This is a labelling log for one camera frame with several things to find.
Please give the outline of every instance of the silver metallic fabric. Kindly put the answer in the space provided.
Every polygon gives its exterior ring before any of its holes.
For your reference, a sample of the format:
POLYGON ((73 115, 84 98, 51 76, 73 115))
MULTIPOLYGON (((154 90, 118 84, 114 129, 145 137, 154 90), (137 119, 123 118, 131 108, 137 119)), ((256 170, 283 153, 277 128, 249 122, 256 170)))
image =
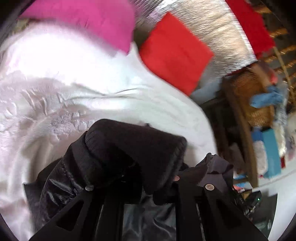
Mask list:
POLYGON ((130 0, 141 12, 137 30, 150 31, 166 12, 178 17, 215 56, 199 82, 212 81, 255 62, 256 56, 235 15, 224 0, 130 0))

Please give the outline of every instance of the pink fabric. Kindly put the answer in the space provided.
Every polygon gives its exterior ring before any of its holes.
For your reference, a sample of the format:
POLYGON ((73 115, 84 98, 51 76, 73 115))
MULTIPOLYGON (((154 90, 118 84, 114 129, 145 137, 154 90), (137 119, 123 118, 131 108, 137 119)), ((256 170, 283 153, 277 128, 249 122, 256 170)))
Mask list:
POLYGON ((21 17, 85 27, 126 53, 135 26, 134 9, 127 0, 36 0, 21 17))

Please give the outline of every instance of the white fabric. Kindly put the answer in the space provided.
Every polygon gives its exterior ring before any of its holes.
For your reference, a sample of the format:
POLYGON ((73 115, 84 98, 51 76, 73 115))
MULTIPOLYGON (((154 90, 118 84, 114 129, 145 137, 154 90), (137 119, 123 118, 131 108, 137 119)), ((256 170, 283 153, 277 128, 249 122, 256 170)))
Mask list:
POLYGON ((135 44, 124 56, 79 31, 39 23, 9 38, 0 54, 0 212, 20 241, 33 235, 22 184, 98 119, 184 136, 190 166, 216 153, 203 111, 150 73, 135 44))

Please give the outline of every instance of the silver screw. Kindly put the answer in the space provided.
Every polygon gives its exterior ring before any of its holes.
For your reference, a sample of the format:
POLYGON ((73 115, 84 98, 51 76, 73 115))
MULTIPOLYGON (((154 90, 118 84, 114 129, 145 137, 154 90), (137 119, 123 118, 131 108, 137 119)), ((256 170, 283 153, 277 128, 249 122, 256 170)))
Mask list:
POLYGON ((209 191, 213 191, 215 189, 215 187, 212 184, 207 184, 207 185, 205 185, 205 189, 207 189, 209 191))
POLYGON ((93 189, 94 189, 94 186, 93 185, 87 185, 85 187, 85 190, 87 190, 88 192, 93 191, 93 189))

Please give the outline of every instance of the red cloth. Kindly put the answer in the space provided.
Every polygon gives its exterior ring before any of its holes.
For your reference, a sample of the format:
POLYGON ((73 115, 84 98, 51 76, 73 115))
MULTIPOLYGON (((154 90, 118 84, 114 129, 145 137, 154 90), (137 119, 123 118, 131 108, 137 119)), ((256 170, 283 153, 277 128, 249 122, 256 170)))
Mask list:
POLYGON ((225 0, 246 33, 257 58, 275 46, 260 14, 244 0, 225 0))
POLYGON ((170 13, 156 24, 139 54, 148 69, 186 95, 196 88, 213 57, 211 50, 170 13))

